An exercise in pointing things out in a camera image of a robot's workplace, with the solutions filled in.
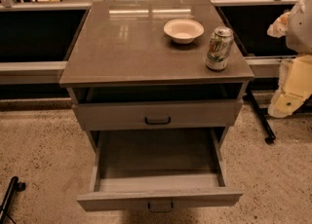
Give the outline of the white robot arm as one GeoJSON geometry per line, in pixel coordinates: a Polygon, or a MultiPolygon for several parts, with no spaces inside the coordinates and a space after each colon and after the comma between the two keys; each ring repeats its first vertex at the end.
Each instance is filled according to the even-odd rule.
{"type": "Polygon", "coordinates": [[[274,92],[268,114],[285,118],[312,95],[312,0],[298,0],[289,12],[269,26],[271,37],[286,37],[286,45],[296,52],[294,59],[282,60],[278,90],[274,92]]]}

